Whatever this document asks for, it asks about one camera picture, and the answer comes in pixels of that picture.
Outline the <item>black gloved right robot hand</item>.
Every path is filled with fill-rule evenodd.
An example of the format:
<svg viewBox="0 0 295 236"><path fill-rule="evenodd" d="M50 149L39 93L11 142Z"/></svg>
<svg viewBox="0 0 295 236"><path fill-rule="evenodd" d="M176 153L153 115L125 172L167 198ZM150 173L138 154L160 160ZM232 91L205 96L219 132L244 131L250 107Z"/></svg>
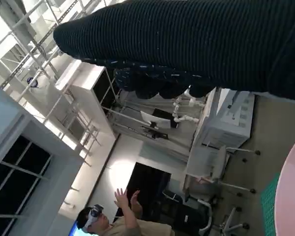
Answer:
<svg viewBox="0 0 295 236"><path fill-rule="evenodd" d="M86 63L295 100L295 0L125 0L53 38Z"/></svg>

